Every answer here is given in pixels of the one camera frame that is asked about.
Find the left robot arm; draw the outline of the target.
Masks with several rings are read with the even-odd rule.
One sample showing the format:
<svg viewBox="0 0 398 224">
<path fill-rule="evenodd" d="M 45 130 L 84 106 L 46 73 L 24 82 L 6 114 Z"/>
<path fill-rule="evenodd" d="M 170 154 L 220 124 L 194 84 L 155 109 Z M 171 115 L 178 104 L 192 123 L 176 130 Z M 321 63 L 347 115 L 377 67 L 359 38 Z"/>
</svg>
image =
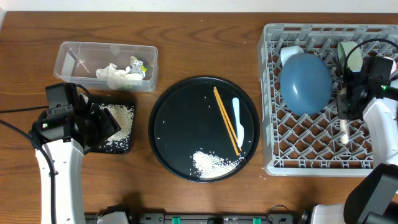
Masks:
<svg viewBox="0 0 398 224">
<path fill-rule="evenodd" d="M 45 92 L 48 108 L 29 132 L 40 168 L 41 222 L 85 223 L 83 157 L 121 128 L 82 85 L 59 83 Z"/>
</svg>

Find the light blue plastic knife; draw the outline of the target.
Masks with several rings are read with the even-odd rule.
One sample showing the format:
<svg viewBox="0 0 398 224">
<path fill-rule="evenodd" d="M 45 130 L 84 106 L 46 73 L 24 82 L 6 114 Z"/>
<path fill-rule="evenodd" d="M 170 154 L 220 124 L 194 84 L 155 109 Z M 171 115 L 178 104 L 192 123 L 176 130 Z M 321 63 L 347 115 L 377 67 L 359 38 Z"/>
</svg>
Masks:
<svg viewBox="0 0 398 224">
<path fill-rule="evenodd" d="M 239 99 L 238 98 L 233 98 L 232 99 L 233 103 L 233 109 L 234 109 L 234 115 L 235 115 L 235 121 L 236 121 L 236 135 L 238 139 L 238 147 L 241 148 L 243 145 L 243 140 L 244 140 L 244 127 L 241 124 L 240 120 L 240 104 L 239 104 Z"/>
</svg>

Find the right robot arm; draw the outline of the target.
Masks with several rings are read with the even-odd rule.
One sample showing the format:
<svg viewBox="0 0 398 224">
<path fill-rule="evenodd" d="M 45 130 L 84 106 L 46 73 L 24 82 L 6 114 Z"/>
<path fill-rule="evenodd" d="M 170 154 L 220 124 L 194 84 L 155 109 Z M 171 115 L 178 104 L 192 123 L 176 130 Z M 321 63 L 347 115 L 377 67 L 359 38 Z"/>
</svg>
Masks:
<svg viewBox="0 0 398 224">
<path fill-rule="evenodd" d="M 341 119 L 362 119 L 373 151 L 373 170 L 349 194 L 345 223 L 397 223 L 397 89 L 391 86 L 393 61 L 367 57 L 360 71 L 344 69 L 345 92 L 338 96 Z"/>
</svg>

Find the light blue small bowl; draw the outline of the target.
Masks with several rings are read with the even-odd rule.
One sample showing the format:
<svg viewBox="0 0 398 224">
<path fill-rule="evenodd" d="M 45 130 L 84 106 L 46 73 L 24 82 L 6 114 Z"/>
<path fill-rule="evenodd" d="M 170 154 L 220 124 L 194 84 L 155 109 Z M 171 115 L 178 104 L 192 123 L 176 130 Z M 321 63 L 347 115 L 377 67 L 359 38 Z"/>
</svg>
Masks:
<svg viewBox="0 0 398 224">
<path fill-rule="evenodd" d="M 291 47 L 284 47 L 280 50 L 280 60 L 281 64 L 285 65 L 285 63 L 288 61 L 288 59 L 295 55 L 295 54 L 303 54 L 304 51 L 301 47 L 295 45 Z"/>
</svg>

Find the pink cup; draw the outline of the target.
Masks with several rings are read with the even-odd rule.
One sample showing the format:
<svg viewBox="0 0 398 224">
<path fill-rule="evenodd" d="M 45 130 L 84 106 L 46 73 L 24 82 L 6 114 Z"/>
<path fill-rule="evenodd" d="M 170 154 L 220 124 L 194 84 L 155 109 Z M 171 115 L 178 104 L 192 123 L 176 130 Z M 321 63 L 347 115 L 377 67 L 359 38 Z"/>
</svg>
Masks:
<svg viewBox="0 0 398 224">
<path fill-rule="evenodd" d="M 385 57 L 388 60 L 392 61 L 391 75 L 397 70 L 397 62 L 391 57 Z"/>
</svg>

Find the foil snack wrapper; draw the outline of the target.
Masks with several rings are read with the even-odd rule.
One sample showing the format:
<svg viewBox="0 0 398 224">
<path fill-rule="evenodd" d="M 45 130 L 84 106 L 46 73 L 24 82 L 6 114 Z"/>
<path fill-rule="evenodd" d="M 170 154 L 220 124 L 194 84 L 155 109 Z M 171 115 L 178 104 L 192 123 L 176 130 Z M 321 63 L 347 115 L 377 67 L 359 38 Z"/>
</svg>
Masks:
<svg viewBox="0 0 398 224">
<path fill-rule="evenodd" d="M 137 57 L 131 57 L 130 71 L 129 74 L 140 75 L 142 79 L 146 77 L 147 68 L 144 66 L 144 62 L 139 60 Z"/>
</svg>

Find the white plastic spoon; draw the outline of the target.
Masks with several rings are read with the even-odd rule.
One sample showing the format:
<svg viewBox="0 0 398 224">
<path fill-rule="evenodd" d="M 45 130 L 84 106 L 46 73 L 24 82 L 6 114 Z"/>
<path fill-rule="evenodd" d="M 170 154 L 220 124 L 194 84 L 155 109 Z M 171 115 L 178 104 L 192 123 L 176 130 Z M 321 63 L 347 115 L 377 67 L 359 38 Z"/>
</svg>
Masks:
<svg viewBox="0 0 398 224">
<path fill-rule="evenodd" d="M 342 88 L 337 96 L 337 103 L 338 103 L 338 115 L 339 115 L 339 122 L 340 122 L 340 131 L 343 133 L 340 136 L 340 141 L 342 144 L 348 144 L 349 142 L 349 132 L 348 132 L 348 125 L 346 119 L 341 119 L 343 114 L 343 103 L 346 99 L 346 88 Z"/>
</svg>

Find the white napkin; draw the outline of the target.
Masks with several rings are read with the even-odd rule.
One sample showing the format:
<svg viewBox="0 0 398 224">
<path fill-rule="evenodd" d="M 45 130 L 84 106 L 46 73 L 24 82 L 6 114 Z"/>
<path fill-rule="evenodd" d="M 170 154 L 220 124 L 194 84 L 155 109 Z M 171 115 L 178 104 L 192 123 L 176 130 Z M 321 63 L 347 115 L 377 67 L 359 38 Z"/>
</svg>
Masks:
<svg viewBox="0 0 398 224">
<path fill-rule="evenodd" d="M 124 88 L 128 81 L 143 81 L 140 75 L 129 74 L 130 66 L 124 70 L 119 70 L 118 67 L 110 63 L 106 68 L 99 68 L 96 70 L 96 77 L 99 79 L 107 79 L 107 86 L 112 90 Z"/>
</svg>

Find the dark blue bowl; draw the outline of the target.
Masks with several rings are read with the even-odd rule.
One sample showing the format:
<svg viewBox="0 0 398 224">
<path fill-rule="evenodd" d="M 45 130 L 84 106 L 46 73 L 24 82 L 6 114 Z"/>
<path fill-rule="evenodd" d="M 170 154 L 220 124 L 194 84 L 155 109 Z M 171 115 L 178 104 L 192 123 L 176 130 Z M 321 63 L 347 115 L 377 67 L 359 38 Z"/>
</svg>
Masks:
<svg viewBox="0 0 398 224">
<path fill-rule="evenodd" d="M 317 114 L 331 99 L 330 70 L 314 54 L 295 54 L 282 68 L 280 92 L 285 104 L 294 114 Z"/>
</svg>

